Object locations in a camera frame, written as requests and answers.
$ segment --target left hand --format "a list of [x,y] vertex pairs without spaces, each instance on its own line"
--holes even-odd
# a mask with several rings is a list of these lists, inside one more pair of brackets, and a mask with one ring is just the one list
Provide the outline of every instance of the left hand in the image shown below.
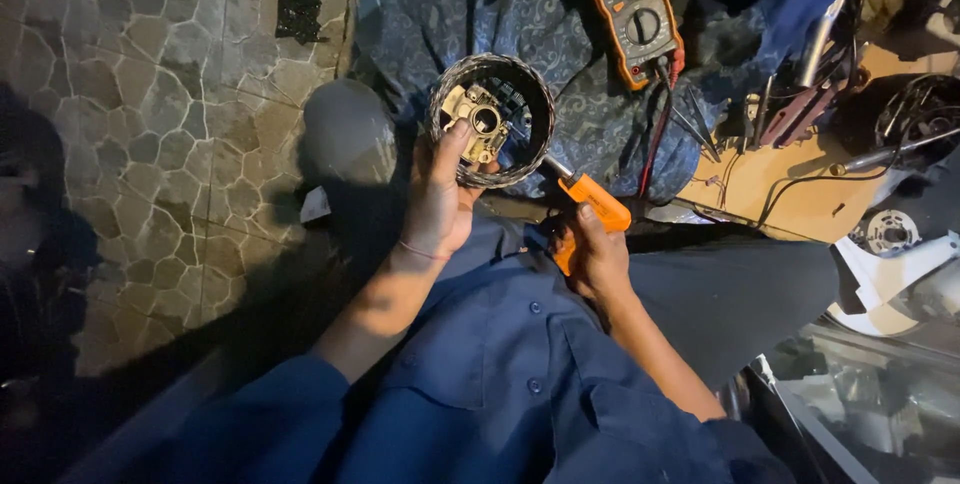
[[[484,192],[457,184],[460,154],[467,147],[471,125],[458,120],[431,151],[426,136],[416,140],[410,176],[410,205],[400,239],[418,251],[450,257],[467,241],[474,223],[474,202]],[[497,161],[480,167],[498,171]]]

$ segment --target multimeter dial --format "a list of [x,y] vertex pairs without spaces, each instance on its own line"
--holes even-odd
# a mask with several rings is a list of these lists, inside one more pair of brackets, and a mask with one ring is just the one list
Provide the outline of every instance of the multimeter dial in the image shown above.
[[627,21],[627,39],[634,45],[650,45],[660,33],[660,28],[660,17],[656,11],[648,8],[639,9]]

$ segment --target orange soldering iron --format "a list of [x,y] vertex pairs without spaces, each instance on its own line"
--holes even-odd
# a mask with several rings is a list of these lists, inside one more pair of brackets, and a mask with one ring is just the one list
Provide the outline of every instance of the orange soldering iron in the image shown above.
[[[606,232],[625,231],[630,227],[630,210],[607,193],[593,178],[580,171],[571,171],[550,154],[546,154],[543,161],[557,171],[559,186],[570,198],[575,202],[588,202],[593,206],[597,217],[603,221]],[[563,275],[570,275],[570,257],[573,256],[576,245],[573,233],[567,233],[563,238],[563,250],[553,256]]]

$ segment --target right hand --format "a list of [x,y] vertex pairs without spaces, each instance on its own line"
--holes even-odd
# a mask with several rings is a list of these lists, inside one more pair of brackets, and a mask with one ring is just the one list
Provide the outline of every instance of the right hand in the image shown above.
[[[566,280],[570,289],[601,306],[633,294],[630,253],[622,232],[606,232],[594,208],[585,202],[577,206],[576,218],[564,231],[573,231],[577,243],[570,258],[570,277]],[[554,251],[561,251],[563,240],[554,239]]]

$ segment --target pliers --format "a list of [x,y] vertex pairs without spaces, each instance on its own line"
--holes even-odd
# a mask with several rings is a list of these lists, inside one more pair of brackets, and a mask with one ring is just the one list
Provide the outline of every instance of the pliers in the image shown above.
[[697,104],[697,99],[693,97],[693,93],[690,91],[690,87],[686,87],[686,97],[687,102],[693,105],[694,114],[693,118],[697,121],[697,125],[693,125],[687,120],[687,117],[684,116],[684,113],[681,113],[677,106],[673,106],[673,111],[679,116],[680,125],[687,133],[693,135],[693,138],[700,143],[700,146],[706,148],[706,151],[710,154],[710,157],[713,158],[715,163],[720,163],[720,152],[717,151],[716,145],[714,145],[714,138],[711,136],[711,131],[707,128],[707,121],[704,119],[704,113],[700,112],[700,105]]

